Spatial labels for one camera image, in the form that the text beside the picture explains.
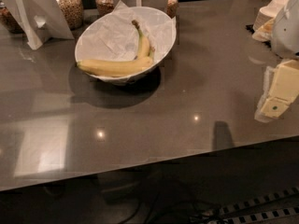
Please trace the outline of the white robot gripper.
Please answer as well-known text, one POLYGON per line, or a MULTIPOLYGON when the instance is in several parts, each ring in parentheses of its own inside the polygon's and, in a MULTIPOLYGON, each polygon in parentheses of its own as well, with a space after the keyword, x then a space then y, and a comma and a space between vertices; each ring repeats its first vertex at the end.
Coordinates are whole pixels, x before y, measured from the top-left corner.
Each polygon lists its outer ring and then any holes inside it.
MULTIPOLYGON (((299 0, 289 0, 276 15, 271 48, 283 59, 299 58, 299 0)), ((267 66, 263 75, 263 95, 254 118, 262 123, 279 118, 299 95, 299 62, 288 60, 275 69, 267 66)))

